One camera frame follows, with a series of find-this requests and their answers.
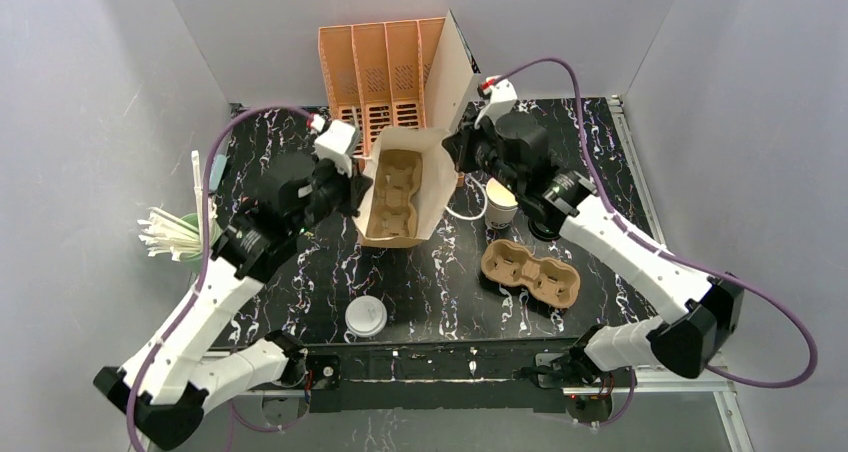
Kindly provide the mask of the brown paper takeout bag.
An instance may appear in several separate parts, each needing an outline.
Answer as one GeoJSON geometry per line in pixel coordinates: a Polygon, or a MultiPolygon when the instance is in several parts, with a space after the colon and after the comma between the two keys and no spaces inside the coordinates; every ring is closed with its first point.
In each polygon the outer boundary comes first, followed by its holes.
{"type": "Polygon", "coordinates": [[[459,174],[444,128],[388,127],[371,144],[363,175],[373,181],[353,219],[359,244],[402,249],[430,239],[446,213],[459,174]]]}

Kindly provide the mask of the brown pulp cup carrier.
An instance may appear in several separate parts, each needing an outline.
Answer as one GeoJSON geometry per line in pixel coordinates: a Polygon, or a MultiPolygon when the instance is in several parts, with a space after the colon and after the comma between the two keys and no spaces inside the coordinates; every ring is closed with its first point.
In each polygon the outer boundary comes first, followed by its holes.
{"type": "Polygon", "coordinates": [[[368,238],[414,238],[417,235],[418,218],[413,198],[420,189],[421,177],[420,152],[381,152],[374,177],[368,238]]]}
{"type": "Polygon", "coordinates": [[[538,301],[567,309],[577,301],[581,278],[571,265],[551,257],[538,258],[524,245],[498,239],[481,259],[483,275],[505,287],[524,287],[538,301]]]}

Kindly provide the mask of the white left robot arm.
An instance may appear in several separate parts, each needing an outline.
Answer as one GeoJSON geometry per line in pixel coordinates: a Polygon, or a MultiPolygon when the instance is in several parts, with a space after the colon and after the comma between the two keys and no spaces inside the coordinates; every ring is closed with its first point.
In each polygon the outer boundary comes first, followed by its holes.
{"type": "Polygon", "coordinates": [[[153,337],[93,384],[126,417],[130,443],[183,444],[205,414],[249,389],[307,373],[308,350],[273,331],[223,359],[201,360],[241,307],[305,247],[305,233],[334,213],[355,217],[373,181],[358,158],[284,154],[266,170],[204,256],[201,273],[153,337]]]}

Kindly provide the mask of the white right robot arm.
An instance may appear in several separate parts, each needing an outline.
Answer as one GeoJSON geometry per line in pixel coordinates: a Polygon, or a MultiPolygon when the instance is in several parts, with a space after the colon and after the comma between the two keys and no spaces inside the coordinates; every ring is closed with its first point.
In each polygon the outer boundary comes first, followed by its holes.
{"type": "Polygon", "coordinates": [[[735,330],[743,289],[662,257],[658,245],[605,209],[584,175],[553,162],[548,132],[527,114],[471,122],[442,141],[458,171],[482,171],[508,188],[534,236],[563,238],[589,252],[656,311],[623,326],[594,326],[570,349],[584,378],[629,366],[659,365],[701,375],[735,330]]]}

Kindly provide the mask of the white paper coffee cup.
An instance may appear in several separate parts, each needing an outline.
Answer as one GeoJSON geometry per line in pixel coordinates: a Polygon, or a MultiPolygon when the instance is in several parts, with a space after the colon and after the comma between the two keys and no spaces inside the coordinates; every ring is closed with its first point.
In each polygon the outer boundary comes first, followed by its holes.
{"type": "Polygon", "coordinates": [[[509,227],[518,210],[518,203],[513,193],[495,178],[487,181],[485,193],[488,199],[484,216],[486,225],[496,230],[509,227]]]}

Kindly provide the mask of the teal eraser case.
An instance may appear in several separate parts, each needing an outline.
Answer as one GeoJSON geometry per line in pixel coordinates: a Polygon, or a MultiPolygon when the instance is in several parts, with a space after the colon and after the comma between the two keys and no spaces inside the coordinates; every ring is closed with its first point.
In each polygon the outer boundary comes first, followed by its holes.
{"type": "Polygon", "coordinates": [[[225,174],[228,165],[228,157],[223,154],[216,154],[211,165],[209,177],[209,193],[214,194],[225,174]]]}

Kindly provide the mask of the black cup lid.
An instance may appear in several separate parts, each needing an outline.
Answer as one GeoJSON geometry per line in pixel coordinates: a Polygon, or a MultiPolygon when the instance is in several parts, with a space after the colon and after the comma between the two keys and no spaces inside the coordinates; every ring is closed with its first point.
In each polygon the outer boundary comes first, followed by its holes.
{"type": "Polygon", "coordinates": [[[528,220],[528,230],[536,240],[542,242],[554,242],[561,238],[558,231],[551,230],[544,223],[532,219],[528,220]]]}

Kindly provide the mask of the white board panel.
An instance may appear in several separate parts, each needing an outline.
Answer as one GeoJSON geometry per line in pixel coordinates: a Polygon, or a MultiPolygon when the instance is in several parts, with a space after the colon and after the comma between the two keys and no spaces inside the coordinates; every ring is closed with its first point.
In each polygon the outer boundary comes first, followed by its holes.
{"type": "Polygon", "coordinates": [[[449,9],[424,87],[426,126],[455,131],[477,95],[480,77],[454,11],[449,9]]]}

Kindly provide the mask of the green cup holder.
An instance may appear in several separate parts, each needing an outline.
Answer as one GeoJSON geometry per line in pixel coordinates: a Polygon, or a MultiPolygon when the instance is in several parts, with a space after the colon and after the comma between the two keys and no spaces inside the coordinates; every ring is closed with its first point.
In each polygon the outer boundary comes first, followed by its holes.
{"type": "MultiPolygon", "coordinates": [[[[196,229],[195,232],[188,233],[188,244],[178,247],[179,256],[177,261],[181,263],[195,263],[203,257],[203,245],[200,238],[200,225],[196,213],[191,213],[182,217],[182,220],[189,226],[196,229]]],[[[210,218],[209,231],[212,234],[211,243],[214,243],[221,235],[222,229],[217,222],[217,217],[213,215],[210,218]]]]}

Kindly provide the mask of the white wrapped straws bundle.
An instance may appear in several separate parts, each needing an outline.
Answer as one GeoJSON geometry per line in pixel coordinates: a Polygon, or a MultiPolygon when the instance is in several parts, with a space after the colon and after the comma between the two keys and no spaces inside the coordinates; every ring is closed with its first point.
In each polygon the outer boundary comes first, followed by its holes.
{"type": "MultiPolygon", "coordinates": [[[[201,199],[206,200],[207,212],[204,217],[208,222],[208,232],[204,233],[201,227],[200,238],[203,245],[203,240],[208,240],[208,245],[211,246],[212,234],[209,231],[210,218],[215,215],[217,217],[216,207],[209,194],[204,194],[202,190],[203,170],[200,164],[200,154],[197,150],[191,152],[191,165],[193,176],[193,188],[195,195],[197,214],[201,210],[201,199]]],[[[151,207],[147,219],[140,219],[137,223],[142,227],[141,233],[138,235],[139,240],[144,244],[147,250],[148,257],[156,257],[159,255],[169,255],[172,261],[177,261],[179,256],[178,247],[188,244],[188,233],[195,232],[196,229],[189,226],[182,220],[182,217],[177,217],[170,212],[159,207],[151,207]]]]}

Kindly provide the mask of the white plastic cup lid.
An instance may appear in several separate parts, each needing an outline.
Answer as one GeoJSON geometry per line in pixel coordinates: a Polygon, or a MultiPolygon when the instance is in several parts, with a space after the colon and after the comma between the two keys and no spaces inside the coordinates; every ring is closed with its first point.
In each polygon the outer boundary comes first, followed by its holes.
{"type": "Polygon", "coordinates": [[[356,337],[370,338],[380,333],[388,322],[388,311],[383,302],[373,296],[352,300],[345,310],[345,323],[356,337]]]}

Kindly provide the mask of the orange desktop file organizer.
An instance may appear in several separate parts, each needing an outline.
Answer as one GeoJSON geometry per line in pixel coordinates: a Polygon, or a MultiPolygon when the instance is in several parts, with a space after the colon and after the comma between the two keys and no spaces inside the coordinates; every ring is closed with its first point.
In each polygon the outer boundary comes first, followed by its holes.
{"type": "Polygon", "coordinates": [[[321,27],[318,50],[333,117],[358,127],[367,156],[386,127],[427,124],[425,86],[445,19],[321,27]]]}

